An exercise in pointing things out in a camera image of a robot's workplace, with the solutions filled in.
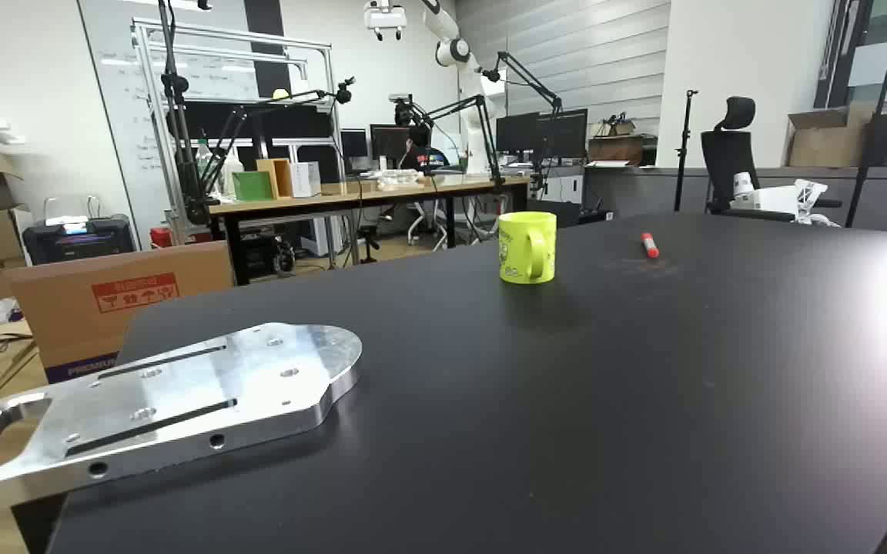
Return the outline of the red marker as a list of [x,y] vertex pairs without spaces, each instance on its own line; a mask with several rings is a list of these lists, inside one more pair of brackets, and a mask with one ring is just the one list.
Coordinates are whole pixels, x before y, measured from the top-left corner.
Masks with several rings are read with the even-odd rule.
[[655,238],[649,232],[641,233],[641,245],[643,245],[645,261],[662,260],[662,248],[655,245]]

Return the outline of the yellow-green mug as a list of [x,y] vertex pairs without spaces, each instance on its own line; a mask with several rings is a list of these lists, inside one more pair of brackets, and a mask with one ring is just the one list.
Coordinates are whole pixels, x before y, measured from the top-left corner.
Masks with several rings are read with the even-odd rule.
[[514,285],[551,283],[556,273],[556,215],[506,213],[499,219],[499,281]]

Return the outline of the wooden workbench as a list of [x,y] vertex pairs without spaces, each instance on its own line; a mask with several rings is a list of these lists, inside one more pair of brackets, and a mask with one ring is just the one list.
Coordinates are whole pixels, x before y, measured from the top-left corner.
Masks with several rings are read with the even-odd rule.
[[524,175],[502,177],[502,182],[463,175],[454,184],[420,182],[417,188],[399,188],[399,192],[378,192],[373,182],[334,182],[334,184],[326,184],[320,196],[217,202],[209,209],[209,233],[228,245],[235,283],[247,285],[249,283],[247,245],[240,241],[240,228],[247,221],[324,219],[333,213],[355,213],[355,209],[388,205],[388,202],[439,201],[442,221],[447,221],[447,243],[457,243],[457,201],[479,196],[479,194],[502,194],[512,209],[524,209],[531,196],[531,182]]

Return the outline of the black computer monitor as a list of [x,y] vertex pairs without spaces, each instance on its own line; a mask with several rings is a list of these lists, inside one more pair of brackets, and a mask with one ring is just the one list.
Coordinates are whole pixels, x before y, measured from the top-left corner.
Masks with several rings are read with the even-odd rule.
[[588,110],[514,114],[495,119],[502,153],[533,152],[539,157],[583,157],[588,143]]

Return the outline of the aluminium mounting plate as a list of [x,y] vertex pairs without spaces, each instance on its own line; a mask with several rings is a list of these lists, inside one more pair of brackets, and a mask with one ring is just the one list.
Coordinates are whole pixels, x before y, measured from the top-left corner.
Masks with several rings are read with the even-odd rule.
[[355,388],[362,339],[256,323],[0,401],[0,504],[309,433]]

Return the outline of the green box on bench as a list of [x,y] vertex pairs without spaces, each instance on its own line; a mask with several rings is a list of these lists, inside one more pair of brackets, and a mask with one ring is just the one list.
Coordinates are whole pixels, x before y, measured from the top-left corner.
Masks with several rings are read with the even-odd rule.
[[238,201],[271,201],[271,175],[267,173],[235,173],[231,188]]

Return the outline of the black tripod pole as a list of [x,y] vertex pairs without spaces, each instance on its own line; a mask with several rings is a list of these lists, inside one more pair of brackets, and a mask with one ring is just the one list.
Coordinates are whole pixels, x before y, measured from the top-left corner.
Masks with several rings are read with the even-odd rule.
[[679,143],[677,143],[677,177],[674,177],[674,202],[672,209],[679,213],[684,202],[684,175],[686,175],[686,149],[689,149],[689,125],[692,125],[692,101],[698,88],[684,91],[684,114],[679,114]]

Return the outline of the black office chair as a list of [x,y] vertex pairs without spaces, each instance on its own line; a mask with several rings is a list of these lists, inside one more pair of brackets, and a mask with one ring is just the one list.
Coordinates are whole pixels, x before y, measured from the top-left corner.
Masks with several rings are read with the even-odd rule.
[[728,213],[734,201],[734,177],[753,173],[752,131],[758,105],[748,94],[731,94],[725,116],[702,131],[702,161],[708,173],[708,209]]

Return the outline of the white crumpled bag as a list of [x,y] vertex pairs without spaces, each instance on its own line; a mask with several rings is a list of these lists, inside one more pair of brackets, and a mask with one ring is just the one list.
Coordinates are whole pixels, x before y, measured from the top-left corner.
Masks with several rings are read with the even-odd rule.
[[824,224],[831,228],[831,219],[817,209],[822,201],[824,184],[810,177],[793,177],[791,184],[761,188],[758,205],[764,213],[788,215],[798,224]]

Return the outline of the cardboard box with red label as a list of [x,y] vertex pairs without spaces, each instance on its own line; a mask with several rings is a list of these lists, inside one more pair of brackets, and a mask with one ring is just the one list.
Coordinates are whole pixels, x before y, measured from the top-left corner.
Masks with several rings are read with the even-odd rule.
[[5,273],[49,381],[109,366],[143,312],[235,283],[223,241],[19,269]]

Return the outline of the black printer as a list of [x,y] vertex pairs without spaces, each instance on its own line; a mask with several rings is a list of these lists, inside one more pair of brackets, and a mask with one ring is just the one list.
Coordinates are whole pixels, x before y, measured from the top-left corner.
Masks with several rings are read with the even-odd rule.
[[95,215],[87,219],[77,232],[38,221],[22,232],[22,241],[33,266],[116,256],[134,248],[125,215]]

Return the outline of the cardboard box on cabinet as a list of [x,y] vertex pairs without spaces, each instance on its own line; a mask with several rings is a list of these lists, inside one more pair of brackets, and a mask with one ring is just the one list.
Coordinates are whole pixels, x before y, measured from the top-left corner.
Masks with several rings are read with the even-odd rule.
[[788,116],[791,138],[785,164],[798,168],[849,168],[863,157],[864,125],[872,110],[864,105],[817,107]]

